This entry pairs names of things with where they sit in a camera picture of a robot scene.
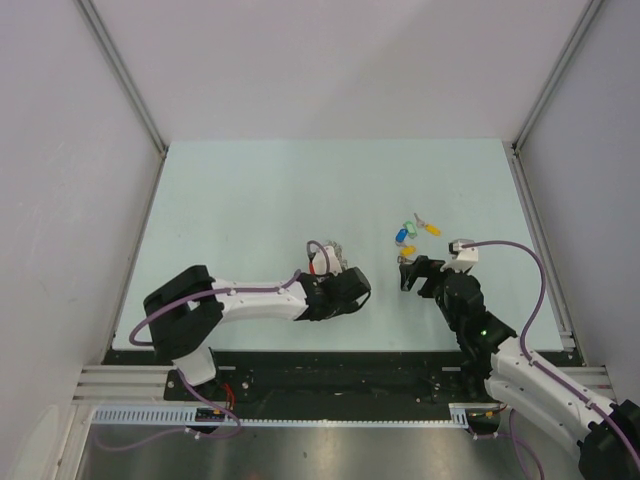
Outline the aluminium corner post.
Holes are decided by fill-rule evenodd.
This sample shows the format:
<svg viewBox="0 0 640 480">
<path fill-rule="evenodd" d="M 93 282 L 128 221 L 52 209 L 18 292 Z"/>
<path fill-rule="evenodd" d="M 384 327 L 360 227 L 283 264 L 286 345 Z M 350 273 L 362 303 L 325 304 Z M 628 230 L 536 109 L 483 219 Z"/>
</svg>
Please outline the aluminium corner post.
<svg viewBox="0 0 640 480">
<path fill-rule="evenodd" d="M 604 0 L 589 0 L 582 9 L 578 20 L 572 27 L 570 34 L 560 50 L 551 71 L 543 82 L 542 88 L 536 96 L 516 136 L 511 141 L 511 149 L 515 155 L 519 155 L 526 144 L 534 127 L 538 123 L 574 58 L 582 48 L 583 43 L 596 22 L 600 11 L 605 6 Z"/>
<path fill-rule="evenodd" d="M 94 38 L 107 66 L 119 84 L 147 138 L 160 158 L 164 160 L 167 155 L 168 145 L 162 138 L 147 103 L 95 2 L 91 0 L 74 0 L 73 3 Z"/>
</svg>

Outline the aluminium left corner post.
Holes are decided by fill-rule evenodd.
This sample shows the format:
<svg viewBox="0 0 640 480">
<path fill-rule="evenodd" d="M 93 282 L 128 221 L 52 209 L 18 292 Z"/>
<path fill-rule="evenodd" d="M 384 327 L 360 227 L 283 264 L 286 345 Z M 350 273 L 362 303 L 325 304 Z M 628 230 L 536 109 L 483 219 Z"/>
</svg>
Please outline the aluminium left corner post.
<svg viewBox="0 0 640 480">
<path fill-rule="evenodd" d="M 95 2 L 91 0 L 74 0 L 73 3 L 94 38 L 107 66 L 119 84 L 147 138 L 160 158 L 164 160 L 167 155 L 168 145 L 162 138 L 147 103 Z"/>
</svg>

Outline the black mounting base plate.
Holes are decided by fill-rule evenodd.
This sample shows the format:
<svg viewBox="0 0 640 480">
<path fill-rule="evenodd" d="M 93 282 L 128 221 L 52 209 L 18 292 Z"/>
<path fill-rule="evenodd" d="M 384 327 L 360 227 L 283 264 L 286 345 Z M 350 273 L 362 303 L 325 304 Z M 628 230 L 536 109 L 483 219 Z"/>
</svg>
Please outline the black mounting base plate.
<svg viewBox="0 0 640 480">
<path fill-rule="evenodd" d="M 418 404 L 496 403 L 459 352 L 218 351 L 195 392 L 234 413 L 418 419 Z"/>
</svg>

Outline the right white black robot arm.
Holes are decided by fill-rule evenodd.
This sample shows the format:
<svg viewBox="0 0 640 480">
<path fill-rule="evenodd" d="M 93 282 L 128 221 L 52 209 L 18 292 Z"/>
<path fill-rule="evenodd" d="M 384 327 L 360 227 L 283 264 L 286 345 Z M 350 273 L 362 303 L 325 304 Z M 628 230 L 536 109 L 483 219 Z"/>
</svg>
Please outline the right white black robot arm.
<svg viewBox="0 0 640 480">
<path fill-rule="evenodd" d="M 419 256 L 399 263 L 400 288 L 432 299 L 471 368 L 461 376 L 473 401 L 505 403 L 578 460 L 585 479 L 639 476 L 639 407 L 616 403 L 562 372 L 523 343 L 522 336 L 484 304 L 479 281 L 467 271 Z"/>
</svg>

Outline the blue key tag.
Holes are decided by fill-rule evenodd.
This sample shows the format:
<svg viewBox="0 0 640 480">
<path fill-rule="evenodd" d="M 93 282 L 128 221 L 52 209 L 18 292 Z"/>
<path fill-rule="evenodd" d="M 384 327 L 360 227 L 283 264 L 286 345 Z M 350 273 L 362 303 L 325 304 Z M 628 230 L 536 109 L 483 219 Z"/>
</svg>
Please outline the blue key tag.
<svg viewBox="0 0 640 480">
<path fill-rule="evenodd" d="M 395 243 L 398 246 L 403 246 L 405 244 L 407 237 L 408 237 L 408 230 L 406 228 L 401 228 L 395 236 Z"/>
</svg>

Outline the aluminium right side rail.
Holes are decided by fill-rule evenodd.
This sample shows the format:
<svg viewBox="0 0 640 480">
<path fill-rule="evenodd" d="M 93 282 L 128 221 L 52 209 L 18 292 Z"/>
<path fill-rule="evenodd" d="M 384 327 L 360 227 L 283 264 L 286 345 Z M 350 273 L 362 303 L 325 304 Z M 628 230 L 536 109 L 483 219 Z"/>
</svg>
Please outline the aluminium right side rail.
<svg viewBox="0 0 640 480">
<path fill-rule="evenodd" d="M 580 345 L 575 334 L 571 314 L 566 304 L 566 298 L 553 263 L 541 217 L 535 204 L 522 160 L 518 151 L 510 143 L 505 142 L 503 146 L 535 251 L 545 270 L 546 293 L 556 318 L 563 349 L 567 352 L 580 354 Z"/>
</svg>

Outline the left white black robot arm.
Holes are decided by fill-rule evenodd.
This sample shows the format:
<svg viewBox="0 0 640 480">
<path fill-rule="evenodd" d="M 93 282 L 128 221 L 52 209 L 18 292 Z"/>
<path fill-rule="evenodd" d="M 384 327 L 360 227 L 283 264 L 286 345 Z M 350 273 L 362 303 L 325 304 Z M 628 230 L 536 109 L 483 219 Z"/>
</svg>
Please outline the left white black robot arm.
<svg viewBox="0 0 640 480">
<path fill-rule="evenodd" d="M 222 322 L 253 319 L 323 321 L 358 312 L 371 297 L 371 285 L 357 267 L 314 275 L 296 271 L 275 284 L 247 284 L 216 279 L 204 265 L 192 266 L 143 301 L 146 318 L 134 328 L 130 343 L 147 327 L 156 358 L 171 362 L 197 398 L 214 397 L 221 387 L 215 356 L 207 338 Z"/>
</svg>

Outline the aluminium right corner post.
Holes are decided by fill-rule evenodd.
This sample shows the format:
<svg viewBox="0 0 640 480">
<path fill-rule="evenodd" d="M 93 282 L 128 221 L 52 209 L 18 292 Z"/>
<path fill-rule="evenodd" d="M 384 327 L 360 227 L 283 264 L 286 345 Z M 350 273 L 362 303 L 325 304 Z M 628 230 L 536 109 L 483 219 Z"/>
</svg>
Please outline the aluminium right corner post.
<svg viewBox="0 0 640 480">
<path fill-rule="evenodd" d="M 578 20 L 572 27 L 570 34 L 560 50 L 551 71 L 543 82 L 542 88 L 536 96 L 516 136 L 511 141 L 511 149 L 515 155 L 519 155 L 526 144 L 534 127 L 538 123 L 574 58 L 582 48 L 583 43 L 596 22 L 600 11 L 605 6 L 604 0 L 589 0 L 582 9 Z"/>
</svg>

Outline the green key tag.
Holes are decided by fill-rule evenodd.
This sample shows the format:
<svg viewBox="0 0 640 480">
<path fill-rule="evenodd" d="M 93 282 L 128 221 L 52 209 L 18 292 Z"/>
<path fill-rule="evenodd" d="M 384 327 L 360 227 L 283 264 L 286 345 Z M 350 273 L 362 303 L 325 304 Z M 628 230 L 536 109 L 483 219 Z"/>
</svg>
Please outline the green key tag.
<svg viewBox="0 0 640 480">
<path fill-rule="evenodd" d="M 407 230 L 408 236 L 410 238 L 415 238 L 418 235 L 416 226 L 414 225 L 414 223 L 412 221 L 405 221 L 403 226 Z"/>
</svg>

